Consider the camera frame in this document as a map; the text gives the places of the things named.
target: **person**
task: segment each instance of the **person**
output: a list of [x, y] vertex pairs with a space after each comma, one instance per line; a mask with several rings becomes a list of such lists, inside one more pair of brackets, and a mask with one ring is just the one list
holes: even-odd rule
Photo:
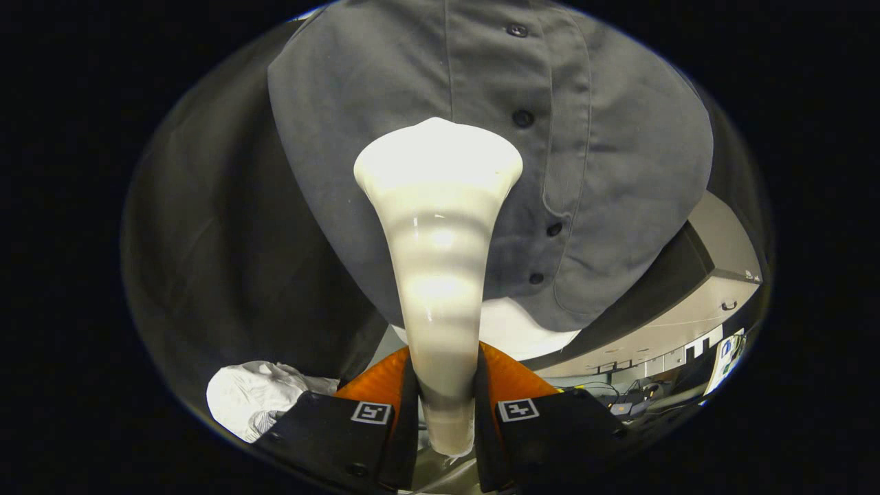
[[284, 363], [341, 387], [389, 325], [406, 338], [383, 231], [351, 167], [377, 137], [432, 116], [491, 130], [523, 157], [480, 325], [514, 358], [614, 339], [591, 325], [707, 189], [771, 251], [732, 124], [639, 42], [543, 0], [342, 0], [211, 71], [132, 179], [129, 305], [193, 412], [213, 421], [205, 390], [226, 366]]

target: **cable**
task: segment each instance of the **cable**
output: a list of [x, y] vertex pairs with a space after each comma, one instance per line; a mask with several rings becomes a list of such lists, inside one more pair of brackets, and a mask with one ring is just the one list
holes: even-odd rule
[[681, 404], [680, 406], [670, 407], [669, 409], [664, 409], [664, 410], [661, 410], [660, 412], [646, 412], [646, 413], [645, 413], [645, 416], [661, 416], [661, 415], [666, 414], [667, 412], [669, 412], [669, 411], [671, 411], [671, 410], [681, 409], [681, 408], [683, 408], [683, 407], [687, 407], [687, 406], [689, 406], [689, 405], [693, 405], [694, 402], [702, 402], [702, 399], [703, 399], [703, 396], [701, 395], [699, 401], [693, 401], [693, 402], [690, 402], [690, 403], [687, 403], [687, 404]]

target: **shirt button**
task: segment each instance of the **shirt button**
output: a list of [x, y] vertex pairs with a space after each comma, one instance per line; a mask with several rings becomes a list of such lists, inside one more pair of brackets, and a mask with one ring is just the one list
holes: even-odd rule
[[513, 122], [519, 127], [526, 128], [535, 122], [535, 116], [526, 110], [517, 110], [513, 113]]
[[547, 235], [550, 237], [554, 237], [560, 232], [562, 232], [562, 224], [553, 224], [547, 228]]
[[517, 38], [525, 38], [529, 35], [529, 30], [522, 24], [511, 24], [507, 26], [507, 34]]

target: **white vase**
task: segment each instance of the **white vase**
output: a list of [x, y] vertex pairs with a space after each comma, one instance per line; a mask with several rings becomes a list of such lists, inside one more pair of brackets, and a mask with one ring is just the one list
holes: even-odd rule
[[489, 241], [523, 160], [488, 130], [435, 117], [357, 157], [355, 178], [391, 252], [431, 446], [473, 446], [473, 375]]

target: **gray button-up shirt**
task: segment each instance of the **gray button-up shirt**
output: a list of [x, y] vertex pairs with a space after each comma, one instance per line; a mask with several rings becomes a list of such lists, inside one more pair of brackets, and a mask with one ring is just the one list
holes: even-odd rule
[[376, 138], [439, 116], [517, 147], [524, 170], [495, 224], [484, 299], [509, 297], [553, 331], [588, 326], [642, 276], [712, 163], [708, 113], [675, 68], [543, 0], [330, 4], [269, 65], [268, 84], [306, 202], [397, 326], [391, 257], [352, 174]]

